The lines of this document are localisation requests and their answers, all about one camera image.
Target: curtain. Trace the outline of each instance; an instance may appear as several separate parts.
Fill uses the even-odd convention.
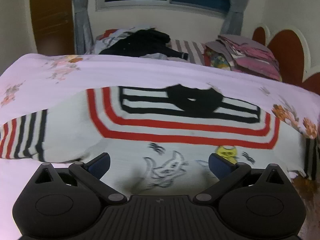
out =
[[[243,23],[243,12],[249,0],[230,0],[230,10],[222,25],[220,34],[240,35]]]
[[[88,16],[88,0],[72,0],[74,6],[74,36],[76,54],[86,53],[93,44]]]

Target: red headboard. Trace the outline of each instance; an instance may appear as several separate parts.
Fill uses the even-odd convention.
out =
[[[252,39],[261,44],[263,41],[266,42],[268,37],[266,37],[264,28],[256,28]],[[306,55],[301,39],[295,31],[281,30],[271,39],[267,47],[279,62],[280,74],[284,83],[299,86],[320,95],[320,73],[313,74],[303,81]]]

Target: pink floral bed sheet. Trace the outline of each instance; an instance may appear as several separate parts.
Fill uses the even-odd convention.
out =
[[[317,137],[320,96],[302,88],[190,63],[110,55],[21,57],[0,77],[0,125],[54,106],[88,88],[163,88],[174,84],[213,87],[224,96],[273,113],[307,138]],[[30,159],[0,159],[1,190],[5,192],[0,195],[0,236],[4,239],[20,236],[12,219],[12,205],[38,165]]]

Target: pile of clothes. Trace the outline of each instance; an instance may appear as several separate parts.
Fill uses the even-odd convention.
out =
[[[188,60],[188,53],[169,48],[169,43],[169,35],[150,27],[109,30],[98,38],[90,54]]]
[[[266,46],[238,35],[219,35],[205,44],[206,66],[281,81],[279,64]]]

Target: door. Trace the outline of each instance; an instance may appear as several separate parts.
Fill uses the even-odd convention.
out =
[[[39,54],[75,53],[71,0],[30,0],[30,11]]]

